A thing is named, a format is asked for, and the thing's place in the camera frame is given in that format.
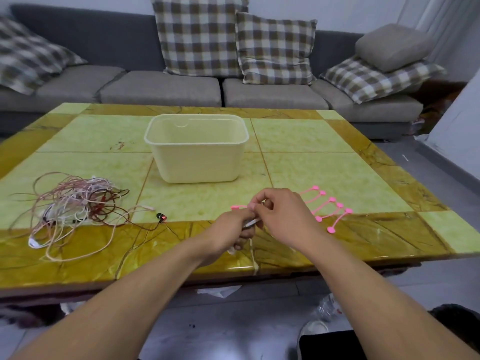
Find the plaid pillow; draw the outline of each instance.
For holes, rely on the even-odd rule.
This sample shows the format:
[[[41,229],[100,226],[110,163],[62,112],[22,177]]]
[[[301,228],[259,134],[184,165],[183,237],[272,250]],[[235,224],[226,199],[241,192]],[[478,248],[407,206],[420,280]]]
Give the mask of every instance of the plaid pillow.
[[[239,77],[235,13],[249,0],[152,0],[165,72]]]
[[[68,66],[87,61],[7,17],[0,17],[0,85],[31,95]]]
[[[323,72],[320,78],[345,92],[356,104],[386,97],[445,74],[443,67],[426,60],[383,73],[355,55]]]
[[[237,13],[238,61],[243,84],[312,84],[308,57],[317,20],[272,20]]]

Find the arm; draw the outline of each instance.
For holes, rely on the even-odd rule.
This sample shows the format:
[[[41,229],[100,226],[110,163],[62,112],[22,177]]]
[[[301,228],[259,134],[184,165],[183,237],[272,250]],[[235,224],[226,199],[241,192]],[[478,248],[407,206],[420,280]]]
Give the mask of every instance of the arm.
[[[255,228],[242,231],[249,210],[226,212],[199,236],[117,281],[65,317],[11,360],[133,360],[155,321],[183,282],[235,245],[240,249]]]
[[[297,193],[267,188],[249,208],[277,240],[318,268],[368,359],[480,359],[420,304],[324,232]]]

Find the white plastic container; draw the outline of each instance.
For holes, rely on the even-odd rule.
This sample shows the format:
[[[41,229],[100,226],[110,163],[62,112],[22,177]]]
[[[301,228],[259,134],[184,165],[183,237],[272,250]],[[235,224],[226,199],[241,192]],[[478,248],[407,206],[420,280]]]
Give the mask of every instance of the white plastic container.
[[[227,182],[240,175],[249,134],[243,119],[231,114],[161,114],[144,139],[166,182]]]

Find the white wall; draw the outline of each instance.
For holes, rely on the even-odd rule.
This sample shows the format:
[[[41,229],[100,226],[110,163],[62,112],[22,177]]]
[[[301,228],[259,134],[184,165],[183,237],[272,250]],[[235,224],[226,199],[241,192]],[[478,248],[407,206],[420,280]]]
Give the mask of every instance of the white wall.
[[[480,68],[480,14],[443,64],[451,81],[468,82]]]
[[[273,19],[317,19],[318,29],[366,33],[397,23],[406,0],[250,0],[250,12]],[[150,0],[1,0],[0,12],[12,3],[153,15]]]
[[[480,180],[480,71],[428,135],[425,143]]]

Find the forearm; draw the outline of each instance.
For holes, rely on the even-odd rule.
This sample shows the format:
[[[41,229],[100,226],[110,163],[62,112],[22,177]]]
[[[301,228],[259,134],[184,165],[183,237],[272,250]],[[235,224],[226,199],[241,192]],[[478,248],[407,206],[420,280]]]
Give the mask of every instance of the forearm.
[[[201,264],[188,239],[112,284],[15,354],[23,359],[137,359],[159,314]]]
[[[334,238],[319,234],[307,243],[306,256],[339,301],[370,360],[480,358]]]

